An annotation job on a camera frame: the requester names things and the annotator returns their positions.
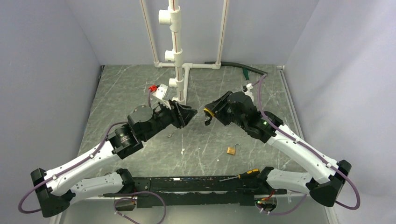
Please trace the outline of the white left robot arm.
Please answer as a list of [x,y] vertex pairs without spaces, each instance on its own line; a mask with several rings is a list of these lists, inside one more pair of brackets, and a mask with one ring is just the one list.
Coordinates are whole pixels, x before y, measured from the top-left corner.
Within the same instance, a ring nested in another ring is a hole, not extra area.
[[125,168],[97,178],[90,175],[136,153],[143,148],[144,142],[169,125],[184,128],[197,112],[171,100],[154,109],[141,105],[128,115],[127,121],[117,122],[118,128],[113,132],[107,129],[104,138],[91,150],[57,168],[47,171],[38,168],[31,172],[42,216],[55,216],[73,203],[92,196],[133,193],[135,182]]

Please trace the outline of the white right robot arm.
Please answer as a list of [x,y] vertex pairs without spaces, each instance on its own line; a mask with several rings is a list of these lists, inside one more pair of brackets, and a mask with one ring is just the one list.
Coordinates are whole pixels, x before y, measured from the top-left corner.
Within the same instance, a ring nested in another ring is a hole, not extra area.
[[332,207],[337,203],[352,165],[337,161],[299,138],[284,122],[272,114],[262,114],[245,93],[228,91],[221,98],[204,107],[209,118],[216,118],[227,126],[231,123],[243,129],[250,137],[282,151],[304,168],[305,172],[282,171],[266,167],[260,174],[257,187],[264,194],[273,189],[288,189],[305,193],[319,204]]

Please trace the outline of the yellow black padlock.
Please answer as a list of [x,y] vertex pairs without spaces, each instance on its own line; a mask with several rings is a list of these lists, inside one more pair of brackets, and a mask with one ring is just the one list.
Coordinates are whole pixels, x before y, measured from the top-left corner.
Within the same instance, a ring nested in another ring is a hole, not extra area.
[[207,107],[204,108],[204,113],[205,113],[205,125],[209,126],[211,124],[212,119],[215,118],[215,113],[212,112]]

